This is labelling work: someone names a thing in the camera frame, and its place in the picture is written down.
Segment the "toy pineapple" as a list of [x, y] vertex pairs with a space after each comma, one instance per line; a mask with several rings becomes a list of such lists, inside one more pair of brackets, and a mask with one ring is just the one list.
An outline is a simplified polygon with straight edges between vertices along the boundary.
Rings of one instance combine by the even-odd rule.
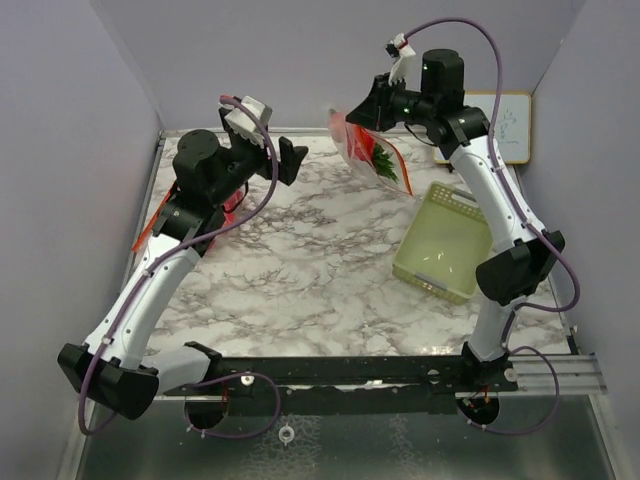
[[390, 179], [395, 183], [398, 182], [394, 162], [391, 160], [390, 154], [381, 145], [376, 144], [374, 146], [371, 159], [378, 176]]

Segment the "red bell pepper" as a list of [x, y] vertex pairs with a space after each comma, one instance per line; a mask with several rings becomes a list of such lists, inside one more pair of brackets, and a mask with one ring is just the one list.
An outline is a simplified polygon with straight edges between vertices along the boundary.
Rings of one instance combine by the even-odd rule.
[[346, 124], [347, 152], [350, 158], [371, 162], [375, 138], [370, 132], [358, 125]]

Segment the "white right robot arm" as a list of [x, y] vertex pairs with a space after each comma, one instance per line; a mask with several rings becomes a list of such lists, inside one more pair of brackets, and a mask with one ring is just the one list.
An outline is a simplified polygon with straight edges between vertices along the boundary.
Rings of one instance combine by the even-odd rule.
[[413, 91], [405, 81], [413, 49], [408, 45], [387, 49], [394, 60], [391, 70], [375, 76], [369, 94], [346, 120], [376, 132], [399, 123], [424, 127], [430, 142], [465, 181], [487, 221], [494, 254], [476, 269], [483, 303], [463, 347], [469, 360], [459, 367], [461, 383], [481, 391], [495, 379], [493, 365], [507, 357], [517, 310], [548, 277], [565, 239], [533, 213], [499, 154], [484, 111], [466, 104], [461, 56], [450, 49], [425, 52], [420, 88]]

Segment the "clear orange-zipper zip bag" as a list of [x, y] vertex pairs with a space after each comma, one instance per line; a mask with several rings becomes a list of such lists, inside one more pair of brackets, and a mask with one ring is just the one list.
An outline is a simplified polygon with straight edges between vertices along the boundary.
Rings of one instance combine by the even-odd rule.
[[222, 206], [198, 207], [184, 194], [175, 180], [132, 247], [140, 252], [150, 236], [164, 234], [187, 241], [233, 223], [249, 192], [249, 184], [238, 189]]

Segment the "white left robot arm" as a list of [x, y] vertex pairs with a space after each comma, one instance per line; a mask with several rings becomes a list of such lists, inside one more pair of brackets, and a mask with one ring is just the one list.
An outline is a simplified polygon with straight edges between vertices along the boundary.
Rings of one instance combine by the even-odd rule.
[[147, 344], [169, 300], [214, 242], [235, 204], [259, 175], [291, 185], [309, 149], [288, 138], [269, 153], [251, 120], [233, 109], [219, 111], [230, 144], [215, 133], [192, 130], [177, 143], [176, 176], [151, 227], [141, 260], [111, 310], [80, 345], [67, 343], [58, 363], [82, 400], [91, 399], [129, 420], [139, 418], [155, 396], [189, 385], [206, 395], [220, 385], [217, 352], [188, 342], [168, 354], [149, 356]]

